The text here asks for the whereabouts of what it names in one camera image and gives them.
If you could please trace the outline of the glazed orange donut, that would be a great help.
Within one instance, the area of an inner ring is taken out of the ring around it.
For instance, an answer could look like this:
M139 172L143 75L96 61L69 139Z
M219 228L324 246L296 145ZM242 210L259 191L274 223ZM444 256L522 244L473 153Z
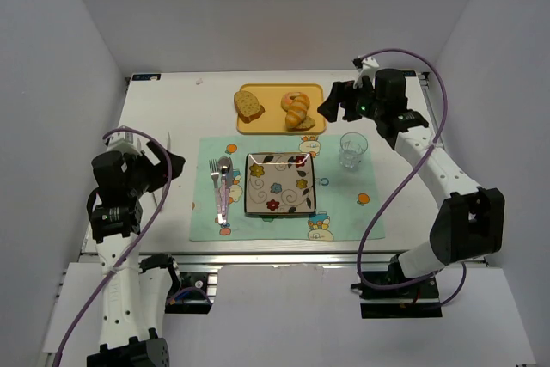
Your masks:
M300 92L289 92L283 96L281 107L285 112L290 110L307 112L309 109L309 98Z

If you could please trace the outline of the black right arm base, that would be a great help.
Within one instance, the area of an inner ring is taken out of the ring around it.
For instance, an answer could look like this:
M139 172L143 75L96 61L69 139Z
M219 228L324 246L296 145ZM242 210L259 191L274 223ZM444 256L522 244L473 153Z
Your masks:
M418 283L394 288L394 284L406 282L398 264L395 255L387 270L362 272L369 283L391 286L389 290L375 289L363 282L351 285L351 291L360 298L361 317L372 320L441 318L443 313L435 276L425 276Z

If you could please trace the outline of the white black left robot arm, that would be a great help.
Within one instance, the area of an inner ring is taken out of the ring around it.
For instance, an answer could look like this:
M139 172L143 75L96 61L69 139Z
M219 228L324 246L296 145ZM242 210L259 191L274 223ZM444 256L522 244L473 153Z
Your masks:
M181 175L185 160L128 128L108 133L107 150L91 162L97 184L87 206L92 238L100 259L102 320L99 350L89 366L168 366L162 321L168 294L181 286L178 266L167 253L140 259L145 233L140 199L161 191Z

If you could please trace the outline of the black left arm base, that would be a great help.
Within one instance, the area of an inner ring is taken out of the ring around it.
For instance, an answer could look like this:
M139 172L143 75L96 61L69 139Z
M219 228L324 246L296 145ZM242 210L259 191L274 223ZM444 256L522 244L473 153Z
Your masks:
M153 254L139 263L142 286L148 291L159 285L161 297L166 299L167 315L200 314L210 312L212 301L208 296L208 273L181 271L171 254Z

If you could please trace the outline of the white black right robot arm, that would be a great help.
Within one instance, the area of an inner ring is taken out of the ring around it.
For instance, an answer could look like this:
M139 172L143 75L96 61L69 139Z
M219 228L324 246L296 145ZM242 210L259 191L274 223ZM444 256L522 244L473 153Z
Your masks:
M396 69L377 70L359 81L335 82L317 111L333 123L343 109L348 122L375 122L388 145L411 166L434 198L438 213L429 238L396 255L385 279L361 283L373 290L405 289L446 266L498 252L503 243L504 195L468 177L430 134L427 119L408 106L406 76Z

